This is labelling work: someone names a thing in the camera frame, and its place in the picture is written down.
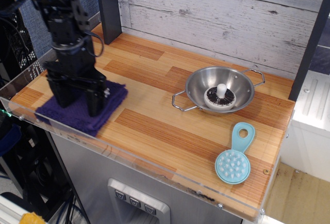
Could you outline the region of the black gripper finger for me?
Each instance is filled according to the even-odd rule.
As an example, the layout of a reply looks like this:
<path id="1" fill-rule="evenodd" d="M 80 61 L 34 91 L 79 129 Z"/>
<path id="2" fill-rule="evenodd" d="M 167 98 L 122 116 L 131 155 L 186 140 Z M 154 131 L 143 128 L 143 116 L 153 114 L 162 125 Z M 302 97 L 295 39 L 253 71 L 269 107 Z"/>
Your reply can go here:
<path id="1" fill-rule="evenodd" d="M 99 85 L 96 88 L 85 90 L 88 114 L 91 117 L 99 115 L 105 107 L 107 99 L 107 87 L 105 84 Z"/>
<path id="2" fill-rule="evenodd" d="M 59 83 L 52 79 L 48 79 L 48 83 L 57 103 L 62 108 L 66 108 L 73 104 L 83 94 L 80 89 L 67 86 L 64 83 Z"/>

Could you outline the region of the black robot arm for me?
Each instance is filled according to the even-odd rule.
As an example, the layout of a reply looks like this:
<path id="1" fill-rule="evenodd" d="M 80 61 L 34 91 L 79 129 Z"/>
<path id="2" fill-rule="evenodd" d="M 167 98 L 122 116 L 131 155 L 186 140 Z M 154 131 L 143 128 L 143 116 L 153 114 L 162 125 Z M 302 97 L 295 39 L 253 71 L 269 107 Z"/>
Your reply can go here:
<path id="1" fill-rule="evenodd" d="M 18 0 L 11 9 L 17 9 L 26 0 Z M 94 52 L 89 30 L 88 15 L 80 0 L 32 0 L 40 11 L 52 37 L 56 61 L 47 61 L 47 80 L 57 103 L 68 107 L 75 102 L 72 92 L 79 89 L 87 97 L 88 114 L 99 115 L 110 95 L 106 76 L 95 68 L 97 55 Z"/>

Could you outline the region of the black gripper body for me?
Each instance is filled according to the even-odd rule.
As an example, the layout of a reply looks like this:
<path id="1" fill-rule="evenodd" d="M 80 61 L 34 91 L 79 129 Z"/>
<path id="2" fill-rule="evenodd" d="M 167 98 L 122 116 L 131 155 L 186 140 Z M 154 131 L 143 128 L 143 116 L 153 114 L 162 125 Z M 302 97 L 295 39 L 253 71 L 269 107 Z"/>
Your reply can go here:
<path id="1" fill-rule="evenodd" d="M 61 47 L 56 49 L 56 55 L 56 61 L 44 63 L 48 72 L 47 79 L 83 91 L 106 85 L 106 77 L 95 68 L 97 55 L 94 53 L 93 46 Z M 110 91 L 107 88 L 107 97 L 109 96 Z"/>

